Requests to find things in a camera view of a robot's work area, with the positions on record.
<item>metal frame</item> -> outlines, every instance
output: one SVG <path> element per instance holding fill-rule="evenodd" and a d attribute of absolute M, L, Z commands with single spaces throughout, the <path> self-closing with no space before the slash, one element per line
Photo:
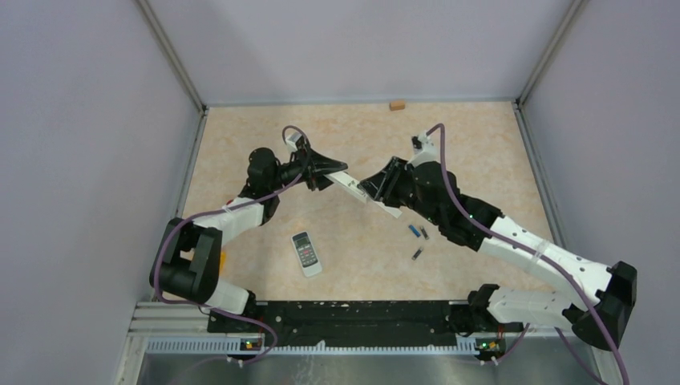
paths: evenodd
<path fill-rule="evenodd" d="M 196 87 L 193 85 L 193 82 L 189 77 L 186 68 L 184 68 L 184 65 L 180 61 L 180 58 L 177 56 L 175 49 L 172 47 L 170 39 L 165 34 L 165 30 L 160 25 L 160 22 L 156 17 L 156 13 L 151 8 L 151 5 L 149 4 L 148 0 L 133 0 L 133 1 L 139 8 L 140 14 L 144 18 L 144 21 L 147 23 L 149 30 L 151 31 L 154 39 L 156 40 L 156 43 L 158 44 L 158 47 L 163 52 L 165 58 L 168 60 L 168 64 L 170 65 L 170 68 L 172 68 L 172 72 L 175 73 L 175 76 L 177 77 L 177 80 L 180 82 L 182 88 L 184 89 L 184 92 L 186 92 L 188 97 L 192 100 L 194 107 L 196 107 L 196 109 L 199 112 L 204 112 L 206 109 L 205 103 L 203 103 L 202 99 L 198 95 Z"/>
<path fill-rule="evenodd" d="M 517 98 L 517 104 L 520 106 L 520 108 L 524 107 L 529 101 L 534 88 L 536 88 L 536 85 L 538 85 L 540 80 L 543 78 L 545 71 L 548 69 L 548 67 L 550 67 L 550 64 L 555 58 L 555 54 L 560 50 L 566 35 L 587 3 L 588 0 L 572 0 L 567 13 L 562 18 L 560 26 L 557 27 L 555 34 L 550 39 L 550 43 L 548 43 L 548 46 L 543 51 L 543 55 L 533 68 L 532 74 L 529 76 L 524 89 L 522 89 L 520 96 Z"/>
<path fill-rule="evenodd" d="M 182 184 L 180 197 L 177 201 L 175 209 L 175 214 L 181 215 L 184 211 L 189 185 L 191 183 L 193 170 L 196 165 L 196 158 L 198 157 L 200 142 L 203 138 L 204 127 L 208 117 L 208 108 L 202 102 L 186 69 L 182 65 L 177 53 L 172 47 L 168 36 L 165 34 L 164 29 L 160 25 L 156 14 L 149 5 L 148 0 L 134 0 L 134 2 L 139 7 L 140 13 L 144 17 L 144 21 L 148 24 L 149 29 L 156 39 L 159 48 L 163 51 L 166 59 L 168 60 L 168 64 L 175 73 L 181 86 L 192 100 L 192 103 L 196 109 L 198 109 L 201 113 L 200 122 L 196 130 L 196 137 L 194 138 L 192 145 L 191 155 L 185 170 L 184 183 Z M 546 176 L 540 153 L 535 145 L 531 126 L 524 114 L 524 107 L 530 100 L 534 89 L 541 81 L 556 53 L 559 51 L 559 48 L 564 42 L 565 36 L 568 34 L 570 27 L 583 11 L 587 2 L 588 0 L 572 1 L 572 4 L 565 14 L 561 24 L 557 28 L 550 43 L 545 48 L 544 54 L 541 56 L 539 62 L 534 67 L 532 74 L 529 76 L 524 89 L 518 98 L 512 103 L 513 111 L 520 129 L 520 134 L 527 151 L 529 163 L 536 179 L 536 185 L 539 190 L 546 217 L 548 218 L 548 225 L 551 229 L 553 240 L 556 244 L 565 248 L 567 248 L 569 242 L 566 239 L 565 232 L 563 230 L 559 209 L 556 202 L 554 201 L 554 195 L 550 187 L 549 179 Z M 137 383 L 137 379 L 142 369 L 144 354 L 149 346 L 149 341 L 153 341 L 154 338 L 214 337 L 224 339 L 224 337 L 221 335 L 209 334 L 207 332 L 207 325 L 208 315 L 201 313 L 195 306 L 167 306 L 159 302 L 138 303 L 128 330 L 127 339 L 119 363 L 119 370 L 117 372 L 115 383 L 117 385 L 134 385 Z M 565 335 L 569 337 L 573 334 L 568 332 L 565 333 Z M 494 334 L 477 334 L 477 336 L 479 338 L 491 338 L 494 336 Z M 557 334 L 553 328 L 537 326 L 530 329 L 527 338 L 546 338 L 556 336 Z M 593 348 L 593 355 L 597 363 L 597 369 L 600 371 L 601 378 L 604 381 L 607 383 L 618 383 L 621 381 L 616 363 L 613 360 L 611 353 Z"/>
<path fill-rule="evenodd" d="M 191 185 L 193 170 L 196 167 L 196 159 L 198 159 L 198 150 L 200 149 L 200 142 L 203 140 L 205 124 L 206 122 L 208 122 L 208 112 L 209 109 L 205 108 L 200 115 L 198 129 L 196 130 L 196 136 L 193 139 L 192 149 L 189 154 L 187 169 L 184 171 L 184 179 L 182 181 L 180 197 L 177 200 L 177 205 L 175 207 L 175 216 L 177 217 L 181 217 L 182 213 L 184 212 L 184 206 L 187 203 L 187 196 L 189 195 L 189 186 Z"/>

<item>gray wall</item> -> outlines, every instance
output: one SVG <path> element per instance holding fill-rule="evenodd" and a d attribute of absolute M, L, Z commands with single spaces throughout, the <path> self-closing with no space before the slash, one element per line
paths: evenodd
<path fill-rule="evenodd" d="M 208 104 L 512 99 L 569 0 L 151 0 Z"/>
<path fill-rule="evenodd" d="M 528 105 L 568 246 L 639 273 L 633 383 L 677 383 L 680 2 L 590 2 Z"/>
<path fill-rule="evenodd" d="M 197 113 L 132 1 L 0 5 L 0 383 L 110 383 Z"/>

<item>beige tabletop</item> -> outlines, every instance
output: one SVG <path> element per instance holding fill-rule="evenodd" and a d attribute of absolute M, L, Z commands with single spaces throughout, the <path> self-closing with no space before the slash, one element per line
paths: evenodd
<path fill-rule="evenodd" d="M 510 103 L 339 104 L 211 108 L 184 215 L 217 209 L 243 187 L 248 155 L 272 148 L 285 162 L 281 129 L 295 124 L 312 148 L 347 162 L 361 180 L 392 156 L 409 159 L 411 136 L 438 122 L 447 127 L 447 166 L 462 193 L 481 198 L 547 237 L 548 224 Z M 269 300 L 462 299 L 483 283 L 549 290 L 503 261 L 459 247 L 422 217 L 403 209 L 393 218 L 338 186 L 319 192 L 303 184 L 281 195 L 266 225 L 229 242 L 223 278 Z M 408 225 L 424 225 L 430 240 Z M 307 231 L 323 272 L 305 278 L 290 237 Z M 413 253 L 424 246 L 416 261 Z"/>

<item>remote control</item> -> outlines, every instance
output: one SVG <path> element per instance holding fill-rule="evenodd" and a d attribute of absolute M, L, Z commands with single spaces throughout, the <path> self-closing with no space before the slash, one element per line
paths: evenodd
<path fill-rule="evenodd" d="M 293 242 L 293 248 L 297 254 L 297 259 L 300 261 L 302 273 L 305 277 L 321 273 L 321 262 L 318 260 L 318 255 L 314 246 L 312 245 L 312 238 L 303 231 L 302 233 L 293 235 L 290 240 Z"/>

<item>purple cable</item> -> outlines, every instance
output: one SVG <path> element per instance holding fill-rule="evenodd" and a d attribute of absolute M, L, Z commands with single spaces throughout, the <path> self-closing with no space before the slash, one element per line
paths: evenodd
<path fill-rule="evenodd" d="M 434 132 L 438 129 L 439 129 L 439 132 L 440 132 L 439 141 L 441 142 L 441 143 L 439 143 L 439 157 L 440 157 L 440 163 L 441 163 L 441 166 L 442 166 L 442 178 L 444 179 L 444 185 L 446 186 L 448 195 L 451 198 L 451 201 L 453 202 L 455 207 L 477 229 L 485 232 L 486 234 L 488 234 L 492 237 L 498 238 L 501 241 L 508 243 L 509 245 L 513 245 L 518 249 L 526 251 L 527 253 L 530 253 L 532 255 L 538 254 L 540 256 L 541 260 L 543 260 L 545 263 L 547 263 L 548 265 L 553 267 L 555 270 L 557 270 L 560 274 L 562 274 L 562 276 L 567 280 L 567 282 L 569 282 L 569 284 L 575 289 L 578 296 L 581 298 L 581 300 L 583 301 L 585 306 L 588 308 L 588 311 L 593 316 L 593 319 L 595 320 L 597 327 L 600 329 L 600 331 L 602 332 L 602 335 L 605 337 L 605 341 L 607 342 L 609 349 L 612 351 L 614 358 L 616 359 L 619 371 L 621 372 L 621 379 L 623 380 L 624 385 L 629 385 L 630 380 L 629 380 L 629 377 L 628 377 L 628 371 L 625 369 L 625 364 L 623 363 L 623 357 L 621 356 L 621 353 L 618 351 L 616 343 L 614 343 L 612 336 L 609 334 L 609 331 L 607 330 L 605 324 L 603 323 L 602 318 L 600 318 L 600 315 L 595 310 L 595 307 L 593 306 L 593 304 L 590 303 L 590 300 L 588 300 L 588 296 L 585 295 L 585 292 L 578 285 L 578 283 L 573 279 L 571 274 L 569 274 L 569 272 L 567 270 L 565 270 L 565 268 L 563 268 L 562 266 L 557 264 L 555 261 L 546 257 L 542 253 L 538 253 L 537 251 L 535 251 L 531 247 L 523 245 L 519 242 L 516 242 L 513 239 L 508 238 L 506 236 L 503 236 L 501 234 L 498 234 L 491 229 L 487 229 L 486 227 L 484 227 L 484 225 L 479 223 L 476 219 L 470 217 L 470 213 L 468 213 L 468 211 L 465 210 L 463 205 L 460 204 L 460 201 L 458 201 L 458 198 L 453 193 L 453 188 L 451 187 L 451 182 L 449 181 L 448 175 L 447 175 L 446 155 L 445 155 L 445 152 L 446 152 L 446 128 L 441 123 L 436 124 L 433 128 L 430 128 L 427 131 L 427 135 L 429 136 L 432 132 Z"/>
<path fill-rule="evenodd" d="M 289 129 L 292 129 L 292 130 L 299 132 L 300 135 L 302 135 L 302 137 L 305 139 L 305 142 L 309 143 L 309 141 L 307 139 L 307 135 L 300 128 L 297 128 L 295 126 L 290 126 L 290 125 L 285 126 L 283 128 L 283 130 L 281 131 L 281 137 L 283 138 L 284 141 L 285 141 L 285 132 Z M 309 157 L 309 154 L 307 154 L 307 157 L 305 158 L 304 164 L 302 165 L 302 170 L 305 170 L 307 168 L 307 164 L 309 163 L 309 161 L 310 161 L 310 157 Z M 254 205 L 256 203 L 261 203 L 263 201 L 267 201 L 269 199 L 272 199 L 272 198 L 278 196 L 279 194 L 283 193 L 285 190 L 293 187 L 300 180 L 300 178 L 302 178 L 302 172 L 300 172 L 290 183 L 288 183 L 286 186 L 284 186 L 280 190 L 272 192 L 271 194 L 264 196 L 262 198 L 258 198 L 255 201 L 248 201 L 248 202 L 245 202 L 245 203 L 241 203 L 239 205 L 229 206 L 229 210 L 231 210 L 231 211 L 238 210 L 238 209 L 241 209 L 241 208 L 248 206 L 248 205 Z M 174 229 L 172 229 L 170 231 L 168 236 L 163 241 L 162 246 L 160 247 L 160 251 L 158 252 L 158 258 L 156 259 L 156 265 L 154 266 L 154 271 L 153 271 L 153 289 L 154 289 L 154 291 L 156 293 L 156 297 L 159 299 L 159 301 L 161 301 L 163 303 L 167 303 L 167 304 L 189 304 L 189 305 L 194 305 L 194 306 L 200 306 L 200 304 L 192 302 L 192 301 L 173 300 L 173 299 L 164 298 L 163 293 L 160 291 L 160 285 L 159 285 L 160 267 L 161 267 L 162 262 L 163 262 L 163 256 L 165 255 L 166 251 L 168 250 L 168 246 L 170 245 L 170 240 L 172 240 L 179 233 L 179 231 L 182 227 L 184 227 L 190 221 L 193 221 L 194 219 L 196 219 L 198 217 L 206 217 L 208 215 L 217 215 L 217 214 L 221 214 L 221 213 L 224 213 L 224 212 L 225 211 L 223 209 L 220 209 L 220 210 L 206 211 L 204 213 L 193 214 L 193 215 L 183 219 L 180 223 L 177 224 L 177 226 L 175 226 Z M 261 354 L 256 355 L 255 357 L 253 357 L 253 358 L 251 358 L 247 361 L 244 361 L 243 362 L 244 365 L 256 363 L 257 361 L 261 360 L 267 353 L 269 353 L 274 347 L 276 347 L 276 345 L 278 343 L 278 335 L 276 334 L 274 329 L 271 328 L 271 326 L 269 326 L 269 325 L 267 325 L 263 322 L 257 321 L 256 319 L 243 317 L 243 316 L 240 316 L 240 315 L 237 315 L 237 314 L 231 314 L 228 311 L 225 311 L 225 310 L 222 310 L 222 309 L 219 309 L 219 308 L 216 308 L 216 307 L 211 308 L 211 310 L 213 310 L 214 312 L 216 312 L 220 315 L 223 315 L 225 317 L 236 319 L 238 321 L 249 322 L 249 323 L 252 323 L 252 324 L 257 325 L 259 327 L 262 327 L 262 328 L 266 329 L 273 336 L 273 341 L 272 341 L 271 346 L 268 347 L 267 349 L 265 349 L 265 351 L 263 351 Z M 170 383 L 174 383 L 179 377 L 186 374 L 187 371 L 190 371 L 190 370 L 202 365 L 203 363 L 206 363 L 208 361 L 212 361 L 212 360 L 218 359 L 218 358 L 222 359 L 221 356 L 220 357 L 211 357 L 210 359 L 204 359 L 202 361 L 199 361 L 198 363 L 195 363 L 194 365 L 191 365 L 189 367 L 189 369 L 186 369 L 182 373 L 179 373 L 178 376 L 175 377 L 175 379 L 173 379 Z"/>
<path fill-rule="evenodd" d="M 588 364 L 585 363 L 585 361 L 578 355 L 578 353 L 576 352 L 576 349 L 573 348 L 572 344 L 569 343 L 569 341 L 567 341 L 567 338 L 562 333 L 562 330 L 560 330 L 559 328 L 555 328 L 555 330 L 557 330 L 557 335 L 560 336 L 560 339 L 562 340 L 562 342 L 565 343 L 565 346 L 567 347 L 567 349 L 569 349 L 569 352 L 571 352 L 572 356 L 574 357 L 574 359 L 576 359 L 576 362 L 579 365 L 581 365 L 583 370 L 586 373 L 588 373 L 588 375 L 590 377 L 592 377 L 595 380 L 596 383 L 599 383 L 600 385 L 607 385 L 606 382 L 602 381 L 599 377 L 597 377 L 597 375 L 595 373 L 593 373 L 593 371 L 590 370 L 590 367 L 588 366 Z"/>

